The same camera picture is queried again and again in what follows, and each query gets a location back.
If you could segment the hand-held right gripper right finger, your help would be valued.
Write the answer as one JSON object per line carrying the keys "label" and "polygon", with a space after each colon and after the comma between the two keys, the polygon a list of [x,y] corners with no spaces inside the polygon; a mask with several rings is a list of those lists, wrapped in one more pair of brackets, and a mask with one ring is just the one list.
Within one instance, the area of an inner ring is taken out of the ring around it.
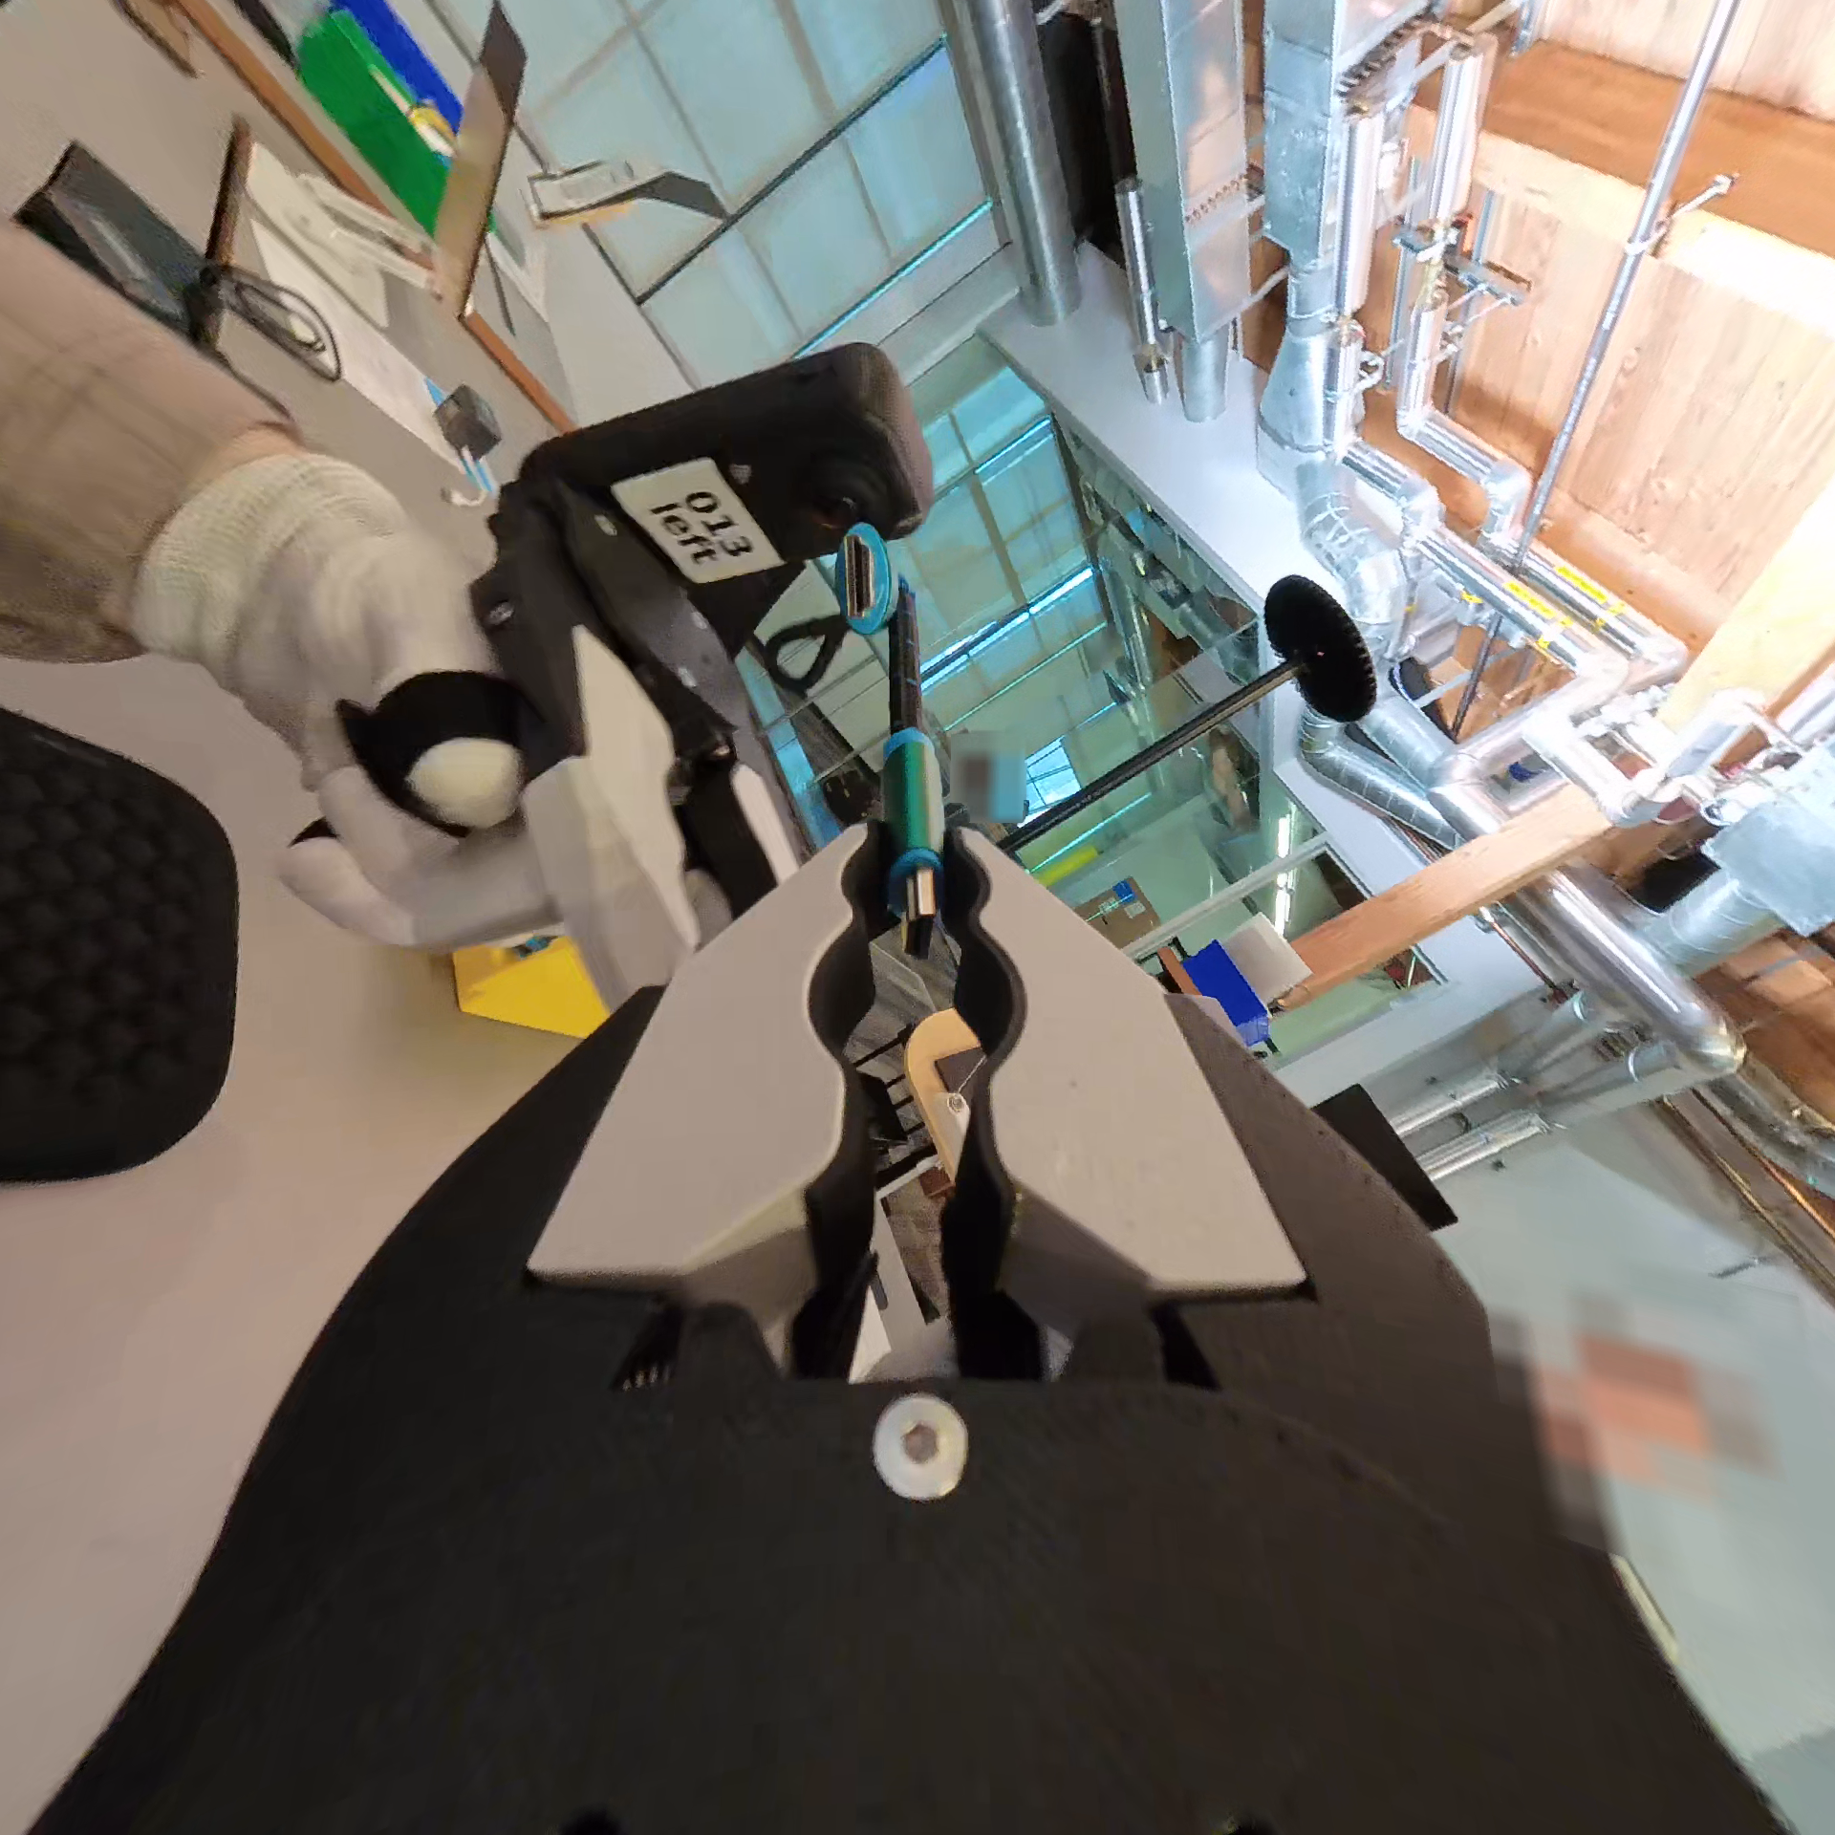
{"label": "hand-held right gripper right finger", "polygon": [[942,931],[981,1051],[942,1205],[958,1369],[1035,1379],[1051,1331],[1305,1295],[1156,984],[975,833],[951,837]]}

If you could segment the large round silver duct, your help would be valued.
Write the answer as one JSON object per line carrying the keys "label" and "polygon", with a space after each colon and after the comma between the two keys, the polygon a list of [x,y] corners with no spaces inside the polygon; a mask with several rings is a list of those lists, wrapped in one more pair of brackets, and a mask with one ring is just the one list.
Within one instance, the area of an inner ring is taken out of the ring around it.
{"label": "large round silver duct", "polygon": [[1051,112],[1035,4],[939,0],[975,165],[1022,269],[1022,309],[1060,328],[1082,304],[1077,217]]}

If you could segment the silver ventilation duct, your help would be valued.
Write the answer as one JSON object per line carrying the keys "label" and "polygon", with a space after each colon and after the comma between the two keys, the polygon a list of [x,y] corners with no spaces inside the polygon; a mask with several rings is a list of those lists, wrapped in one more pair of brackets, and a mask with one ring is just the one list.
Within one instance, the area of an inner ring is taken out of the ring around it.
{"label": "silver ventilation duct", "polygon": [[1356,439],[1386,117],[1413,87],[1423,19],[1423,0],[1265,0],[1265,233],[1288,256],[1288,301],[1255,466],[1288,498]]}

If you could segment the wooden book stand white base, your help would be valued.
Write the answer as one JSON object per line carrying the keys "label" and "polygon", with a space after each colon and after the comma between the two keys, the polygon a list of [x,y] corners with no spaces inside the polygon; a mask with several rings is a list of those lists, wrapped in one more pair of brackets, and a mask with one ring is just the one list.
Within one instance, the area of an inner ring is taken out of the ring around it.
{"label": "wooden book stand white base", "polygon": [[913,1028],[905,1085],[917,1098],[917,1120],[927,1132],[942,1182],[963,1177],[981,1079],[987,1079],[987,1051],[975,1042],[963,1012],[933,1012]]}

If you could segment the braided hdmi cable green plugs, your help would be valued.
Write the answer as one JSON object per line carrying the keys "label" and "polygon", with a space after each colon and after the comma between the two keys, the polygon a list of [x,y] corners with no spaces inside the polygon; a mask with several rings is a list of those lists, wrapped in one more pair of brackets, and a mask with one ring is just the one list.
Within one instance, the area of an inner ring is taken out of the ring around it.
{"label": "braided hdmi cable green plugs", "polygon": [[857,640],[883,633],[889,730],[879,766],[883,806],[883,905],[899,952],[927,957],[942,905],[942,782],[922,721],[917,596],[889,569],[883,538],[853,524],[833,551],[843,616]]}

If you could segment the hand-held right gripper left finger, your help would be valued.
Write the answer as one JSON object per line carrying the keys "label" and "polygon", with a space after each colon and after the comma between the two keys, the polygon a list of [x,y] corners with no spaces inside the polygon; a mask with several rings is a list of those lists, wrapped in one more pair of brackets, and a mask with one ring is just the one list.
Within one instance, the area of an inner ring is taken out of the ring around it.
{"label": "hand-held right gripper left finger", "polygon": [[847,1379],[871,1277],[871,833],[710,939],[643,1022],[528,1275],[739,1307],[789,1379]]}

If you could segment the white desk lamp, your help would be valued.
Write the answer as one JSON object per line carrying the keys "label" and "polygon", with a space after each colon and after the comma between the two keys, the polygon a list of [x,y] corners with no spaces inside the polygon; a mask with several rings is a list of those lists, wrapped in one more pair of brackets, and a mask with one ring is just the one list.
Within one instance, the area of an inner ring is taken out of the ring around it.
{"label": "white desk lamp", "polygon": [[528,203],[528,217],[543,229],[593,226],[593,217],[611,217],[631,203],[685,208],[685,211],[717,217],[717,226],[728,217],[710,178],[685,175],[685,171],[661,171],[661,165],[643,165],[643,159],[593,159],[593,165],[579,165],[579,171],[534,171],[525,178],[525,203]]}

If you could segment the silver insulated pipes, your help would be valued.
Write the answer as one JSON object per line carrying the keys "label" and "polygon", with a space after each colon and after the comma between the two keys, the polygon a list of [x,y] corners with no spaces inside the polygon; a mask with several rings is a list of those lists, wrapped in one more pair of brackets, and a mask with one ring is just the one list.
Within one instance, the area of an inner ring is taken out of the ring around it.
{"label": "silver insulated pipes", "polygon": [[1632,899],[1562,864],[1527,864],[1520,893],[1478,893],[1475,905],[1520,899],[1578,966],[1578,996],[1493,1062],[1486,1093],[1523,1093],[1507,1114],[1523,1134],[1640,1111],[1707,1079],[1736,1079],[1745,1042],[1691,975],[1793,931],[1829,925],[1829,730],[1809,744],[1809,698],[1793,726],[1758,717],[1752,696],[1712,696],[1682,730],[1656,721],[1656,698],[1682,683],[1682,640],[1627,601],[1562,569],[1527,585],[1440,524],[1438,492],[1356,441],[1345,457],[1292,472],[1305,544],[1350,591],[1350,625],[1374,669],[1397,662],[1409,562],[1566,674],[1562,696],[1455,744],[1438,721],[1374,679],[1366,717],[1305,717],[1305,770],[1380,818],[1440,844],[1440,871],[1527,818],[1562,813],[1627,827],[1679,791],[1706,791],[1726,813],[1707,837],[1712,874],[1679,905],[1632,925]]}

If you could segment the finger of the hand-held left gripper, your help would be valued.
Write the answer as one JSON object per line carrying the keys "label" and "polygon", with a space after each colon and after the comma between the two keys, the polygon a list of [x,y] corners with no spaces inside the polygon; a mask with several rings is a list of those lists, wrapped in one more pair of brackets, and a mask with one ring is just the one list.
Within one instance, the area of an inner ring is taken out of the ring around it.
{"label": "finger of the hand-held left gripper", "polygon": [[795,874],[789,833],[757,770],[698,770],[698,936],[718,936]]}
{"label": "finger of the hand-held left gripper", "polygon": [[641,996],[698,952],[671,726],[641,679],[571,628],[583,756],[543,774],[543,882],[593,996]]}

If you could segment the person's left hand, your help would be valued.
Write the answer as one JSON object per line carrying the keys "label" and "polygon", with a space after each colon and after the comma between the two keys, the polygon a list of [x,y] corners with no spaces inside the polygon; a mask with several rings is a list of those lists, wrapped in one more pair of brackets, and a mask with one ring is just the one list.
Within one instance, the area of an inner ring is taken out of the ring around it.
{"label": "person's left hand", "polygon": [[315,827],[277,882],[313,912],[397,952],[557,931],[467,574],[367,472],[260,456],[206,479],[145,544],[132,633],[296,756]]}

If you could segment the green plastic bin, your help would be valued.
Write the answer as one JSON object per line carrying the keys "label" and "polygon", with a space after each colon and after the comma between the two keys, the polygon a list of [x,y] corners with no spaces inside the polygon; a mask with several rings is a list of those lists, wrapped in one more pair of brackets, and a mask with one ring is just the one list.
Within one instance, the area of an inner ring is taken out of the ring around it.
{"label": "green plastic bin", "polygon": [[406,203],[418,229],[439,229],[449,171],[457,146],[481,165],[486,143],[449,133],[432,112],[408,112],[367,34],[324,4],[296,42],[296,69],[329,123],[360,146],[375,178]]}

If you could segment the black rod with round disc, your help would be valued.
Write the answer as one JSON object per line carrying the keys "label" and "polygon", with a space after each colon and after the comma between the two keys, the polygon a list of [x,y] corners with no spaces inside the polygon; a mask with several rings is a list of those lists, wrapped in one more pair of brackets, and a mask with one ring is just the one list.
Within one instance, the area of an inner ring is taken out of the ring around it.
{"label": "black rod with round disc", "polygon": [[1214,698],[1156,744],[1135,751],[1125,766],[1103,770],[1095,782],[1077,787],[1068,798],[1051,803],[1028,827],[1016,827],[997,852],[1022,852],[1060,827],[1095,806],[1111,791],[1128,787],[1135,774],[1156,770],[1180,751],[1201,744],[1223,721],[1243,717],[1248,705],[1271,698],[1277,686],[1298,686],[1305,709],[1350,726],[1366,721],[1374,705],[1374,662],[1356,616],[1310,580],[1277,580],[1259,605],[1265,651],[1277,654],[1271,674],[1238,683],[1233,696]]}

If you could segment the yellow plastic bin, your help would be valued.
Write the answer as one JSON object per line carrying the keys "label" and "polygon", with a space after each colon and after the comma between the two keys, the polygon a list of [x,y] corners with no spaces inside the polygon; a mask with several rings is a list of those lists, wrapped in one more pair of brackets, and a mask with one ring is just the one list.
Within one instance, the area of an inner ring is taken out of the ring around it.
{"label": "yellow plastic bin", "polygon": [[517,947],[466,947],[455,959],[455,999],[477,1022],[528,1028],[551,1037],[590,1037],[605,1022],[570,936],[528,936]]}

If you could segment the white paper sheets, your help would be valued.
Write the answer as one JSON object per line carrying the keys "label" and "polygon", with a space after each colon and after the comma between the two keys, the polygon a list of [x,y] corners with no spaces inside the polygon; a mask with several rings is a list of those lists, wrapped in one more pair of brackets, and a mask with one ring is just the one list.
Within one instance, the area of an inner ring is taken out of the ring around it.
{"label": "white paper sheets", "polygon": [[385,315],[385,287],[432,296],[432,233],[383,208],[367,208],[329,175],[290,171],[260,143],[249,146],[247,197],[255,211],[249,243],[260,271],[324,315],[332,336],[341,385],[418,441],[442,450],[432,432],[432,385],[392,342]]}

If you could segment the black textured cushion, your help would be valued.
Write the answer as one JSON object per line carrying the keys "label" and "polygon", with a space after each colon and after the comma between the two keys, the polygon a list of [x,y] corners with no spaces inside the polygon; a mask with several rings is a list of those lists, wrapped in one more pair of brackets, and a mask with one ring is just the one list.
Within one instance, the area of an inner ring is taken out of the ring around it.
{"label": "black textured cushion", "polygon": [[140,1171],[225,1093],[239,874],[167,774],[0,717],[0,1182]]}

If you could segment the person's left forearm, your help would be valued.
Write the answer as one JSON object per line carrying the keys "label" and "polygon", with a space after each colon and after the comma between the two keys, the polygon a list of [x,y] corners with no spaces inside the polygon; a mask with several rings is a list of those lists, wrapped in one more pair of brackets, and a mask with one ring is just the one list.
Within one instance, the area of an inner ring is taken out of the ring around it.
{"label": "person's left forearm", "polygon": [[152,538],[296,419],[24,226],[0,229],[0,654],[124,662]]}

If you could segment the black electronic box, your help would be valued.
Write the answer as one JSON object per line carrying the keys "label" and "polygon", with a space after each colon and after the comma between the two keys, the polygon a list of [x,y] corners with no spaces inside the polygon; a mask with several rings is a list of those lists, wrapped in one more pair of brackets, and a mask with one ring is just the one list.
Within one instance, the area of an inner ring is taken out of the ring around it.
{"label": "black electronic box", "polygon": [[17,208],[17,226],[173,336],[191,336],[202,249],[84,143]]}

